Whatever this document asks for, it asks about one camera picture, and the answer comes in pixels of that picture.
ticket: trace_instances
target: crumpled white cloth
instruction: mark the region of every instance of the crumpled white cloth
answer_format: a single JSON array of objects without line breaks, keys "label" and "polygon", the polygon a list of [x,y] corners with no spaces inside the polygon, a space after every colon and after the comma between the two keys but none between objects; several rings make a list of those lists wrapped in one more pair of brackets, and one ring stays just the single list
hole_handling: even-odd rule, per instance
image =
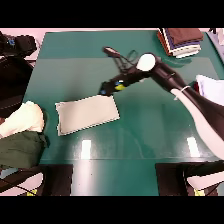
[{"label": "crumpled white cloth", "polygon": [[7,137],[26,130],[42,132],[43,128],[42,110],[37,104],[27,101],[0,125],[0,135]]},{"label": "crumpled white cloth", "polygon": [[196,80],[200,95],[224,106],[224,80],[215,80],[203,75],[197,75]]},{"label": "crumpled white cloth", "polygon": [[113,96],[92,96],[73,102],[56,103],[58,136],[67,135],[120,118]]}]

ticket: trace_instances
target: table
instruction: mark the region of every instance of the table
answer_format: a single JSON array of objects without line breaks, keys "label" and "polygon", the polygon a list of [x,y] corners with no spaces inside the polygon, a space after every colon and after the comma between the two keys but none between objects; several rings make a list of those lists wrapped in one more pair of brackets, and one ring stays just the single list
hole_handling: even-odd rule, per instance
[{"label": "table", "polygon": [[[139,55],[151,51],[187,83],[197,74],[224,78],[206,34],[199,54],[175,59],[166,56],[156,31],[47,33],[24,101],[40,105],[47,119],[50,146],[41,163],[74,164],[72,195],[158,195],[155,163],[217,160],[181,102],[150,79],[114,95],[119,120],[58,137],[55,103],[96,95],[103,81],[118,74],[103,46],[124,56],[133,49]],[[190,149],[189,138],[196,140],[200,157]],[[81,156],[83,140],[91,140],[90,160]]]}]

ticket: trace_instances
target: teal tabletop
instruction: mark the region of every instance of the teal tabletop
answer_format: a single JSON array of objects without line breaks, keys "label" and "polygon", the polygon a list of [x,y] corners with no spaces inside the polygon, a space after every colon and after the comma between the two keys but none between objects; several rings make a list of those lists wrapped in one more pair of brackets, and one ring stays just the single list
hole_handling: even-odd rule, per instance
[{"label": "teal tabletop", "polygon": [[[131,50],[139,56],[152,52],[187,84],[198,74],[224,78],[223,64],[206,34],[199,54],[176,59],[166,56],[156,31],[47,33],[24,101],[40,105],[46,118],[49,147],[41,163],[74,164],[72,195],[158,195],[155,163],[217,160],[181,102],[151,79],[114,95],[119,120],[59,137],[55,103],[97,95],[102,82],[118,75],[103,46],[124,56]],[[90,160],[82,158],[83,140],[91,142]]]}]

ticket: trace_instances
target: dark green cloth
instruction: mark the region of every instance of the dark green cloth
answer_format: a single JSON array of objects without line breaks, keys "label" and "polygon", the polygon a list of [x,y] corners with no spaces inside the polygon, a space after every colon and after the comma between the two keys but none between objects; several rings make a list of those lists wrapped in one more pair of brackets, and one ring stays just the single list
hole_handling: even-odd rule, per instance
[{"label": "dark green cloth", "polygon": [[0,139],[0,168],[31,168],[38,165],[44,148],[45,136],[35,131],[24,131]]}]

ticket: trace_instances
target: brown folded cloth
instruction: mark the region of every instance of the brown folded cloth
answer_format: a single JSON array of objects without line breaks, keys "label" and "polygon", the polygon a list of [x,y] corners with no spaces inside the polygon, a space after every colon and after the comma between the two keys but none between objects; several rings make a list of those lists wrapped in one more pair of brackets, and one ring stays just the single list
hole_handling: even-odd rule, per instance
[{"label": "brown folded cloth", "polygon": [[203,40],[203,34],[198,28],[168,28],[173,44]]},{"label": "brown folded cloth", "polygon": [[165,50],[166,54],[167,54],[168,56],[172,56],[172,54],[169,53],[169,50],[168,50],[168,48],[167,48],[167,46],[166,46],[166,41],[165,41],[163,35],[162,35],[159,31],[157,32],[157,37],[158,37],[160,43],[162,44],[163,49]]}]

